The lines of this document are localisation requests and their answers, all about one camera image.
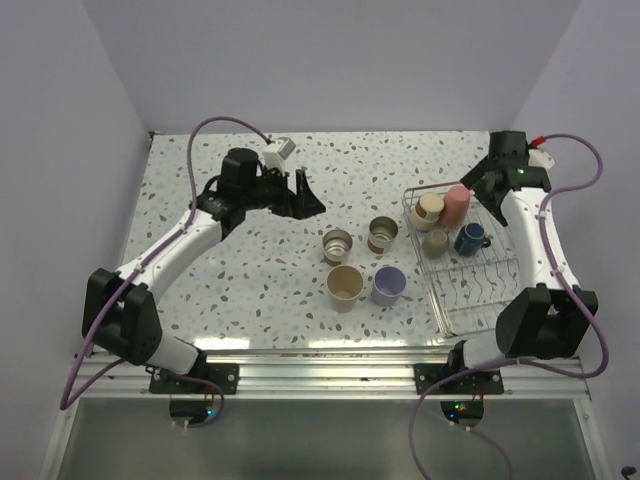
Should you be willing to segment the grey ceramic mug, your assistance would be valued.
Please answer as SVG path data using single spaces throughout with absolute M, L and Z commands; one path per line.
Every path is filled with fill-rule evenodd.
M 422 251 L 429 259 L 441 258 L 449 249 L 449 236 L 445 230 L 436 228 L 429 231 L 422 241 Z

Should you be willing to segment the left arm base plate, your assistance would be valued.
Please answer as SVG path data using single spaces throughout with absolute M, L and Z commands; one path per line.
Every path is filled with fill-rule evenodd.
M 240 379 L 240 366 L 235 363 L 207 364 L 200 377 L 185 380 L 178 374 L 157 370 L 152 374 L 148 391 L 160 395 L 212 394 L 215 384 L 224 395 L 234 395 Z

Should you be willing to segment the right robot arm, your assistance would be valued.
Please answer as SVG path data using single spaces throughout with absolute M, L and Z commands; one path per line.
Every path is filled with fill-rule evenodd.
M 575 355 L 598 309 L 568 265 L 555 228 L 544 137 L 521 131 L 491 133 L 487 155 L 461 180 L 475 199 L 506 228 L 519 265 L 520 293 L 498 314 L 495 328 L 458 342 L 449 352 L 445 379 L 468 392 L 482 370 L 501 362 L 568 359 Z

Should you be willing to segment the beige plastic cup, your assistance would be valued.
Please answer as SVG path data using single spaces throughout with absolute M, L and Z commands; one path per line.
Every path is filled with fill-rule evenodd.
M 339 265 L 327 275 L 326 286 L 331 308 L 338 313 L 347 313 L 360 298 L 364 289 L 364 279 L 355 267 Z

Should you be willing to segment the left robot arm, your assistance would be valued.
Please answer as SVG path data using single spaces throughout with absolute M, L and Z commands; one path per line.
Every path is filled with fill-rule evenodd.
M 176 225 L 149 250 L 115 271 L 96 270 L 85 296 L 82 335 L 132 364 L 172 372 L 185 392 L 201 390 L 208 379 L 201 351 L 164 332 L 157 303 L 192 263 L 224 241 L 251 210 L 306 220 L 325 212 L 304 170 L 288 187 L 285 170 L 247 148 L 230 149 L 220 174 L 209 180 Z

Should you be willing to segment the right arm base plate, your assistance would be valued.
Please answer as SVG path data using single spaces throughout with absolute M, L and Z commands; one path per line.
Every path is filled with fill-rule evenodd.
M 445 364 L 417 363 L 413 365 L 414 385 L 416 393 L 422 395 L 433 384 L 447 378 L 450 373 Z M 499 370 L 481 371 L 465 375 L 435 390 L 440 395 L 502 395 L 505 392 L 502 376 Z

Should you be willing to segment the steel tumbler cork band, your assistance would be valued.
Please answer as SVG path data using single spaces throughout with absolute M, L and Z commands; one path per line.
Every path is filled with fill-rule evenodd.
M 443 210 L 444 200 L 439 195 L 425 193 L 411 210 L 411 224 L 418 231 L 428 232 L 436 227 Z

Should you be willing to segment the red plastic cup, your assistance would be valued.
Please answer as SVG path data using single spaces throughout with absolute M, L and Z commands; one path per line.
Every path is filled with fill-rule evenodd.
M 470 205 L 470 191 L 463 185 L 452 186 L 443 197 L 444 208 L 439 223 L 448 229 L 459 228 L 464 222 Z

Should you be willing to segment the dark blue ceramic mug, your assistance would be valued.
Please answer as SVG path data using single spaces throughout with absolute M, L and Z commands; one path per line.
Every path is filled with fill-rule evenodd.
M 454 250 L 463 257 L 471 257 L 481 249 L 491 246 L 491 239 L 487 237 L 484 227 L 479 223 L 469 223 L 463 226 L 454 242 Z

